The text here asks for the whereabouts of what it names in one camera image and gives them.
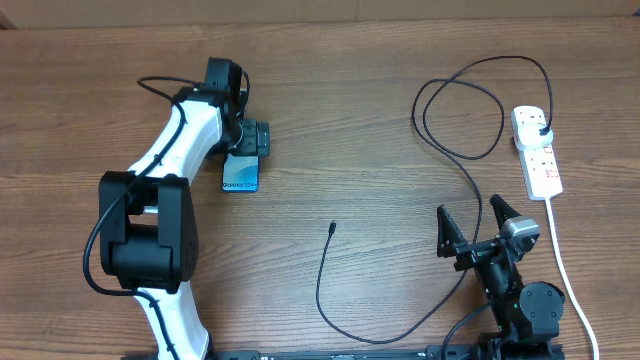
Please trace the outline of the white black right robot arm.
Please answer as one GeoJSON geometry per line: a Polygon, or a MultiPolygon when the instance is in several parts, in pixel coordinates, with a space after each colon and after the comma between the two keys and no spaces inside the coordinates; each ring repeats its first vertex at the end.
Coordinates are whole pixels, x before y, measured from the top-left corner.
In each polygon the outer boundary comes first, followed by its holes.
{"type": "Polygon", "coordinates": [[[461,319],[440,345],[426,348],[429,359],[563,359],[559,336],[565,295],[555,285],[525,284],[516,263],[530,252],[540,236],[534,218],[513,209],[499,195],[490,199],[498,233],[489,240],[469,243],[444,206],[437,208],[437,255],[453,257],[457,271],[472,270],[487,303],[461,319]],[[492,311],[498,330],[482,333],[474,344],[452,345],[455,332],[484,310],[492,311]]]}

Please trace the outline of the blue Galaxy smartphone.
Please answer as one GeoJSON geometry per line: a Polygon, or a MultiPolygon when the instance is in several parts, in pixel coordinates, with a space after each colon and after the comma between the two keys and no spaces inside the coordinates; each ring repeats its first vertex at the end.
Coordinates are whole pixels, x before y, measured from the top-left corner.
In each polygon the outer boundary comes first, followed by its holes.
{"type": "Polygon", "coordinates": [[[226,157],[223,166],[222,190],[230,193],[254,193],[259,189],[258,156],[226,157]]]}

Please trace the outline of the white power strip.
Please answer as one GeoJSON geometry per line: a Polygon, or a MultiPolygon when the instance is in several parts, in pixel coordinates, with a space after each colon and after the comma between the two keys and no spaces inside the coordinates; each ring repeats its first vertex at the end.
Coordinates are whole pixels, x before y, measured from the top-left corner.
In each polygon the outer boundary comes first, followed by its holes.
{"type": "MultiPolygon", "coordinates": [[[[510,118],[513,128],[513,138],[514,128],[517,122],[524,124],[542,124],[544,126],[543,130],[545,130],[547,126],[543,110],[535,106],[523,105],[515,107],[510,114],[510,118]]],[[[552,144],[529,151],[518,150],[518,154],[528,198],[530,200],[544,201],[563,192],[552,144]]]]}

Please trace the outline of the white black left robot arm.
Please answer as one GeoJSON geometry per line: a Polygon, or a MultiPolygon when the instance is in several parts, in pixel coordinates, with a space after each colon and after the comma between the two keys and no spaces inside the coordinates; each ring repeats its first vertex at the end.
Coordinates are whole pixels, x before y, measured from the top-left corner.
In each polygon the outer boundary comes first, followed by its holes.
{"type": "Polygon", "coordinates": [[[257,191],[270,129],[247,117],[250,80],[234,61],[211,57],[203,81],[180,82],[149,150],[127,170],[101,177],[82,271],[95,292],[143,307],[158,345],[154,358],[213,359],[191,283],[199,257],[191,185],[205,160],[222,155],[223,190],[257,191]]]}

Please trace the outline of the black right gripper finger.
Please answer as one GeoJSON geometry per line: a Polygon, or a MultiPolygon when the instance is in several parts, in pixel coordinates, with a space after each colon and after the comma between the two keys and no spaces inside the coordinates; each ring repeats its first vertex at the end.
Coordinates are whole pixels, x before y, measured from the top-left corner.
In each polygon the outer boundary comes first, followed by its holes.
{"type": "Polygon", "coordinates": [[[443,258],[456,256],[459,249],[466,246],[468,242],[443,205],[437,208],[437,223],[437,256],[443,258]]]}
{"type": "Polygon", "coordinates": [[[500,234],[516,235],[521,214],[512,208],[499,194],[494,194],[489,202],[493,208],[500,234]]]}

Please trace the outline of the white charger plug adapter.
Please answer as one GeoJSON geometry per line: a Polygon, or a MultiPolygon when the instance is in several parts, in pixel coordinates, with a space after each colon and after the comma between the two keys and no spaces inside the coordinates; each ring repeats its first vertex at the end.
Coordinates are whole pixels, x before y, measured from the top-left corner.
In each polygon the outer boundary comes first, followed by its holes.
{"type": "Polygon", "coordinates": [[[546,134],[542,134],[543,129],[542,124],[517,122],[514,128],[516,148],[519,151],[529,151],[551,145],[554,140],[553,131],[549,130],[546,134]]]}

